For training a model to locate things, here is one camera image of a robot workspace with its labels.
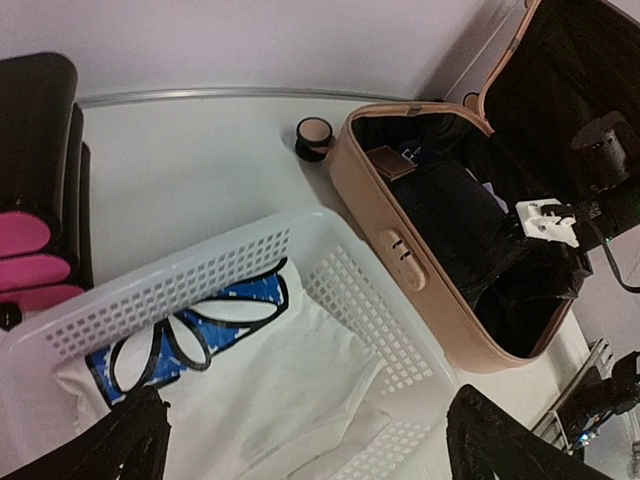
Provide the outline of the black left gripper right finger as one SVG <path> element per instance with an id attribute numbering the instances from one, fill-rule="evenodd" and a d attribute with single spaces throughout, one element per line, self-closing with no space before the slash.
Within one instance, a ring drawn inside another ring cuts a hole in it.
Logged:
<path id="1" fill-rule="evenodd" d="M 535 436 L 470 384 L 449 406 L 446 441 L 455 480 L 607 477 Z"/>

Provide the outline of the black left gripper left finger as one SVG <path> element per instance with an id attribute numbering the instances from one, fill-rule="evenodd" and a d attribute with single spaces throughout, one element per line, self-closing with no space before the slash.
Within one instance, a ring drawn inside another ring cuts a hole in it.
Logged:
<path id="1" fill-rule="evenodd" d="M 171 404 L 144 387 L 75 439 L 6 479 L 162 479 Z"/>

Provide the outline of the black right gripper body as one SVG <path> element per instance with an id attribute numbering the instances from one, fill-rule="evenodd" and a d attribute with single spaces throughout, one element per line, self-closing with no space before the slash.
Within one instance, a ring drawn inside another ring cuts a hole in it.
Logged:
<path id="1" fill-rule="evenodd" d="M 639 223 L 639 134 L 620 112 L 585 124 L 570 143 L 578 205 L 613 238 Z"/>

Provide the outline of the white t-shirt blue print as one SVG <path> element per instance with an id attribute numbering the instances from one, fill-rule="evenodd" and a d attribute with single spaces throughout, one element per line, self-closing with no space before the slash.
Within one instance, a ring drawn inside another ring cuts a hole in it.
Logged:
<path id="1" fill-rule="evenodd" d="M 78 431 L 156 388 L 171 404 L 169 479 L 282 479 L 341 444 L 383 364 L 285 259 L 55 377 Z"/>

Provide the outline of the pink hard-shell suitcase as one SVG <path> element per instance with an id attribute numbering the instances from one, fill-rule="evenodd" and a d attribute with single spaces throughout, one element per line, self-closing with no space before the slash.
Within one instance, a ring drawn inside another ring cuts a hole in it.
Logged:
<path id="1" fill-rule="evenodd" d="M 448 359 L 524 366 L 639 223 L 639 23 L 609 1 L 532 1 L 477 95 L 374 104 L 295 150 L 329 177 Z"/>

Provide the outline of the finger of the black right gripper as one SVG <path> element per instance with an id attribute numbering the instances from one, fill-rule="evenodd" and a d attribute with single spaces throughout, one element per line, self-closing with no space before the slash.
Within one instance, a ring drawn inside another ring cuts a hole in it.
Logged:
<path id="1" fill-rule="evenodd" d="M 504 235 L 518 253 L 504 272 L 508 300 L 573 300 L 593 273 L 579 249 L 526 237 L 515 214 L 506 215 Z"/>

